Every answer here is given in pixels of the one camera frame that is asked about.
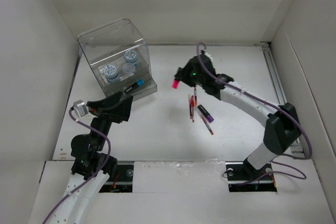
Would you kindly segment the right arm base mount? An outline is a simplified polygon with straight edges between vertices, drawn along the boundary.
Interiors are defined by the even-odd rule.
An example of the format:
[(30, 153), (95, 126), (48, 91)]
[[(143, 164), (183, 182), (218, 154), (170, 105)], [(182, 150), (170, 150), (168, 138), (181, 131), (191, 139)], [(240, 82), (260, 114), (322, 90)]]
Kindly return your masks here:
[(249, 168), (244, 162), (238, 161), (226, 162), (225, 166), (222, 177), (227, 179), (230, 193), (277, 192), (275, 178), (270, 174), (270, 163), (260, 170)]

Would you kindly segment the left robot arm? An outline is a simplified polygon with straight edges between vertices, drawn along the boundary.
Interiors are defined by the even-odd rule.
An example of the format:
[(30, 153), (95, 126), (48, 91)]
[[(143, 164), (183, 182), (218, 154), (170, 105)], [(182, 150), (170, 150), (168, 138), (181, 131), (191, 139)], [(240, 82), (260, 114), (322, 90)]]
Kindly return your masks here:
[(70, 155), (75, 160), (68, 184), (44, 223), (84, 222), (102, 186), (118, 173), (118, 161), (111, 156), (108, 133), (113, 123), (129, 120), (132, 102), (132, 95), (117, 92), (99, 101), (73, 103), (70, 118), (90, 132), (72, 139)]

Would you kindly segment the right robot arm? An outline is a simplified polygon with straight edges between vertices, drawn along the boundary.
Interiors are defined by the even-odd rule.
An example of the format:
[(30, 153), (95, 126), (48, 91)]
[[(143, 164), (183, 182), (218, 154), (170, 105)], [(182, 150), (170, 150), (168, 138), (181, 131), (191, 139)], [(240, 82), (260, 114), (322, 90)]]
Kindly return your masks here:
[(267, 176), (266, 166), (283, 155), (302, 134), (296, 109), (291, 103), (274, 104), (246, 92), (232, 77), (217, 73), (205, 51), (191, 58), (183, 68), (178, 68), (173, 87), (176, 88), (179, 82), (192, 88), (202, 87), (208, 95), (235, 106), (264, 127), (261, 144), (240, 166), (242, 186)]

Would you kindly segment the clear acrylic drawer organizer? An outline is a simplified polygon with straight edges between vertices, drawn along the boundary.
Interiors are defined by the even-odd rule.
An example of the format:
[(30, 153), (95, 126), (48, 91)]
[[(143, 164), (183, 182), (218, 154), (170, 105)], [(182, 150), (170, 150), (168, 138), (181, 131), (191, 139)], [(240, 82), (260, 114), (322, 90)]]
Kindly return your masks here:
[[(144, 80), (144, 84), (128, 93), (135, 100), (157, 92), (147, 42), (130, 19), (122, 18), (83, 32), (78, 35), (77, 41), (105, 96), (109, 97), (119, 91), (124, 92), (140, 79)], [(122, 71), (122, 66), (126, 63), (124, 53), (131, 49), (137, 51), (139, 64), (133, 74), (124, 74)], [(108, 64), (117, 67), (119, 81), (107, 82), (103, 69)]]

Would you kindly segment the purple highlighter marker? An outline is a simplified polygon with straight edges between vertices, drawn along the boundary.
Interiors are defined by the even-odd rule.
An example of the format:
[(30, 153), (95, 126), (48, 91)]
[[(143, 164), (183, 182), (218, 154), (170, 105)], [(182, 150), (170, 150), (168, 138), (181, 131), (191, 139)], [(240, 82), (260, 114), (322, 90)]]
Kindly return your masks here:
[(197, 108), (200, 111), (201, 115), (203, 115), (208, 121), (208, 123), (212, 123), (214, 121), (214, 118), (211, 116), (211, 114), (201, 104), (199, 104)]

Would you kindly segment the blue slime jar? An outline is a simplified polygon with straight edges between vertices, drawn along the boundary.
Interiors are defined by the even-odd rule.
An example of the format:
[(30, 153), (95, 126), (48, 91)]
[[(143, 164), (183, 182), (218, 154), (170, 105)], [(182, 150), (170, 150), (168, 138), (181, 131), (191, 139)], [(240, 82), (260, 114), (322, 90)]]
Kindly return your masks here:
[(125, 60), (126, 63), (131, 63), (135, 67), (137, 67), (138, 64), (139, 64), (139, 59), (138, 59), (138, 53), (137, 53), (137, 51), (134, 50), (134, 49), (127, 50), (124, 53), (124, 60)]
[(119, 81), (119, 72), (115, 65), (108, 64), (103, 69), (103, 74), (108, 83)]

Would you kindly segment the blue capped marker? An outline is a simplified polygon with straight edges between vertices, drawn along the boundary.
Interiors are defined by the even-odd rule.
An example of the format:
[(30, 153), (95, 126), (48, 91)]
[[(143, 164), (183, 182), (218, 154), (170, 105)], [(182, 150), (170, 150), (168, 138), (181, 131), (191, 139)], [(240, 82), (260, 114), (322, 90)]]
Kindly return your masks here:
[(135, 89), (137, 89), (138, 87), (142, 86), (144, 84), (144, 80), (140, 79), (137, 82), (135, 82), (134, 84), (132, 84), (131, 86), (129, 86), (128, 88), (125, 89), (125, 93), (131, 93), (133, 92)]

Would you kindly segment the pink capped marker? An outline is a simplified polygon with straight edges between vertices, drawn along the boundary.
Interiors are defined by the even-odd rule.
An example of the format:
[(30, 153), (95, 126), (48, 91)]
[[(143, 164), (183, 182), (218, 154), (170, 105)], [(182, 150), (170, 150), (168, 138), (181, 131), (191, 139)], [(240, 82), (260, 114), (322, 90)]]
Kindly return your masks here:
[(179, 86), (179, 81), (176, 80), (176, 79), (174, 79), (174, 81), (173, 81), (173, 83), (172, 83), (172, 88), (173, 88), (173, 89), (177, 89), (178, 86)]

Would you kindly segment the small dark glitter jar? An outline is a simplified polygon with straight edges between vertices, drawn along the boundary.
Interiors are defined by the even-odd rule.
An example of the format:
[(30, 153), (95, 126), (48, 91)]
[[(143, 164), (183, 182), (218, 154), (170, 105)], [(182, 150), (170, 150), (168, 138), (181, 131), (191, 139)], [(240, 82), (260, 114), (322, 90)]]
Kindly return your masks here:
[(135, 72), (135, 65), (133, 63), (126, 62), (122, 66), (122, 71), (124, 74), (133, 74)]

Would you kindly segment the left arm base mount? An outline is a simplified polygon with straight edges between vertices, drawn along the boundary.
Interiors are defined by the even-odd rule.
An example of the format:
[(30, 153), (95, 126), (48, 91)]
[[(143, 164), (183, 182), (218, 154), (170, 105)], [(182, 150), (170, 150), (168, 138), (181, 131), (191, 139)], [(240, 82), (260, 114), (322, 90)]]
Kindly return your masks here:
[(101, 187), (99, 193), (131, 193), (133, 190), (134, 162), (118, 162), (115, 175)]

